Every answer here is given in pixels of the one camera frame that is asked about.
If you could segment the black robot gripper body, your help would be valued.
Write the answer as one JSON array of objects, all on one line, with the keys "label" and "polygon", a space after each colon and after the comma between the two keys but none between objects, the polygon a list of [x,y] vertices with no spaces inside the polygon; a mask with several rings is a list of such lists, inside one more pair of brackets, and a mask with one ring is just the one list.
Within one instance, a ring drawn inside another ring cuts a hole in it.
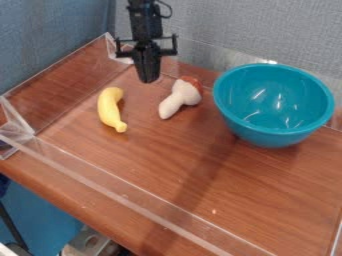
[{"label": "black robot gripper body", "polygon": [[137,50],[141,51],[153,44],[155,40],[165,40],[168,38],[172,41],[172,48],[157,50],[157,54],[160,56],[173,56],[177,54],[176,35],[172,34],[165,38],[163,36],[161,27],[161,20],[168,19],[172,14],[161,14],[161,5],[164,5],[168,10],[172,10],[171,6],[161,0],[128,0],[126,10],[129,14],[132,38],[126,39],[126,42],[134,42]]}]

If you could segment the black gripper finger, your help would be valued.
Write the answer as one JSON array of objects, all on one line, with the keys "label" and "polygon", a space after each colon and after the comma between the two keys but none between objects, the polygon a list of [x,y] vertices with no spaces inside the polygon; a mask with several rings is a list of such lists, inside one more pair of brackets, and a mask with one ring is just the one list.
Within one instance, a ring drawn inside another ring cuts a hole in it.
[{"label": "black gripper finger", "polygon": [[144,66],[144,52],[145,52],[145,47],[140,43],[136,43],[132,50],[132,59],[133,59],[138,79],[142,83],[147,83],[148,76],[147,76],[147,71]]},{"label": "black gripper finger", "polygon": [[157,80],[160,76],[160,47],[156,43],[151,46],[151,74],[149,74],[149,82],[153,82]]}]

